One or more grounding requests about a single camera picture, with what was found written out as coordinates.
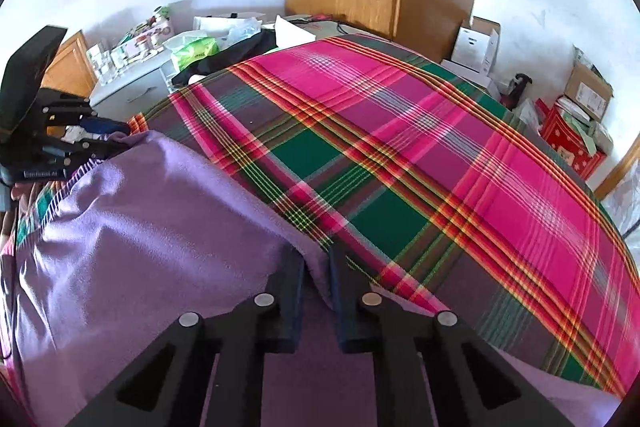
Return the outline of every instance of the black cloth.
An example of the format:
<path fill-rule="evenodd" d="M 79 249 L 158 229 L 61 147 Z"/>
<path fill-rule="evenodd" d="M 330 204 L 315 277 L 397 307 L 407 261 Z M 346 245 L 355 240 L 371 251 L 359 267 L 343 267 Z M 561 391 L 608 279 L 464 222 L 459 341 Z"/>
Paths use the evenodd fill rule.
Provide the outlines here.
<path fill-rule="evenodd" d="M 110 118 L 90 116 L 89 118 L 82 118 L 78 125 L 92 134 L 113 134 L 114 132 L 123 132 L 127 136 L 131 134 L 128 124 L 111 120 Z"/>
<path fill-rule="evenodd" d="M 175 87 L 184 87 L 189 84 L 189 79 L 194 74 L 216 73 L 243 60 L 265 54 L 274 48 L 276 48 L 276 32 L 262 30 L 253 37 L 236 42 L 220 53 L 196 60 L 174 76 L 172 83 Z"/>

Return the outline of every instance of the bed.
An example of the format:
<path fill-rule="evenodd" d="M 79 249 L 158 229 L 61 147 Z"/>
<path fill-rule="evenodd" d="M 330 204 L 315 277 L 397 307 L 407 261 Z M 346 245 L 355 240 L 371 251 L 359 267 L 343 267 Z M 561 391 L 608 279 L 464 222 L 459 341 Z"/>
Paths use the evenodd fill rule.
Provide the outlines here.
<path fill-rule="evenodd" d="M 357 35 L 264 55 L 130 127 L 204 156 L 372 283 L 454 310 L 534 367 L 618 397 L 640 370 L 638 272 L 592 192 L 510 111 L 408 49 Z M 72 187 L 44 188 L 18 250 Z"/>

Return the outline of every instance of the red gift box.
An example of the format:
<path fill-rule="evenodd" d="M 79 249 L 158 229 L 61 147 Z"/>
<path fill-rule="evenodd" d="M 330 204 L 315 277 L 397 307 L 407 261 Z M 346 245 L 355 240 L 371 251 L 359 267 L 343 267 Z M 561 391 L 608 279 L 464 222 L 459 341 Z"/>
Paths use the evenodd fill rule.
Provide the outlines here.
<path fill-rule="evenodd" d="M 583 180 L 587 180 L 607 157 L 600 150 L 593 156 L 589 156 L 582 138 L 564 121 L 557 105 L 554 105 L 546 117 L 540 136 L 572 166 Z"/>

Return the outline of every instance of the purple fleece blanket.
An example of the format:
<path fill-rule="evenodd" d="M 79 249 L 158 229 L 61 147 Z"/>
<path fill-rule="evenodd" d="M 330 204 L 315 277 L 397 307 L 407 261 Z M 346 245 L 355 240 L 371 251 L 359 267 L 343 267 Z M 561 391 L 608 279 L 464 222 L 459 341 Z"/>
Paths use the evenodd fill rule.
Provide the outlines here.
<path fill-rule="evenodd" d="M 259 293 L 289 243 L 316 288 L 299 352 L 266 359 L 263 425 L 375 425 L 370 357 L 337 349 L 318 245 L 186 147 L 154 132 L 125 141 L 16 253 L 14 362 L 36 424 L 66 425 L 180 314 Z M 619 403 L 506 358 L 576 425 L 603 425 Z"/>

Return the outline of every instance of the wooden door frame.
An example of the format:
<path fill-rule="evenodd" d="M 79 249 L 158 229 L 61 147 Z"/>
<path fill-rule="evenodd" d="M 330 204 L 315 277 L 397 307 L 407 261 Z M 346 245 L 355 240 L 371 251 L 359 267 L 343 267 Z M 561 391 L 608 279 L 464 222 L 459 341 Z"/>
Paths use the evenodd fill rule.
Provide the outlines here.
<path fill-rule="evenodd" d="M 625 154 L 625 157 L 620 160 L 620 163 L 616 165 L 609 173 L 609 176 L 600 184 L 595 190 L 595 196 L 599 200 L 603 200 L 625 177 L 629 169 L 634 165 L 635 161 L 640 158 L 640 134 L 636 138 L 636 141 L 631 146 L 631 149 Z"/>

